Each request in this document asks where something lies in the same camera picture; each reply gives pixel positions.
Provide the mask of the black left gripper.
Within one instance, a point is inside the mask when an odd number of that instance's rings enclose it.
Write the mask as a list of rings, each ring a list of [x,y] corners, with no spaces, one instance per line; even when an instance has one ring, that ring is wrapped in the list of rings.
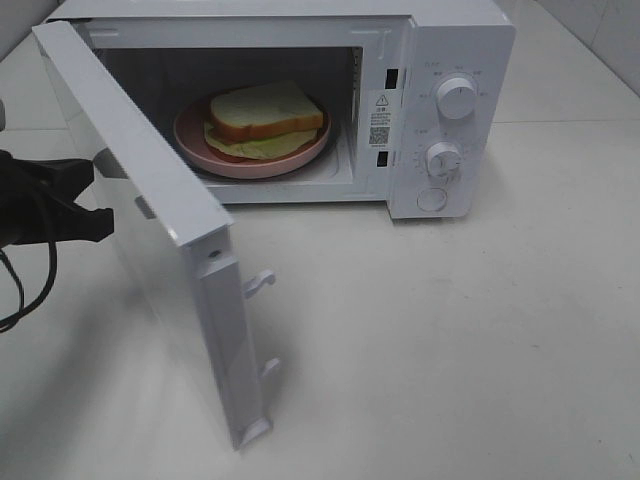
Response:
[[[6,110],[0,100],[0,130]],[[94,181],[85,159],[9,159],[9,243],[100,242],[114,232],[111,208],[88,210],[77,197]]]

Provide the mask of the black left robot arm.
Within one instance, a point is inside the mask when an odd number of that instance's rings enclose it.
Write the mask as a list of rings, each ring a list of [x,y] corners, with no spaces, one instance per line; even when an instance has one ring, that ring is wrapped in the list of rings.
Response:
[[[111,208],[88,210],[76,203],[93,181],[89,160],[26,160],[3,150],[1,246],[97,243],[113,234]]]

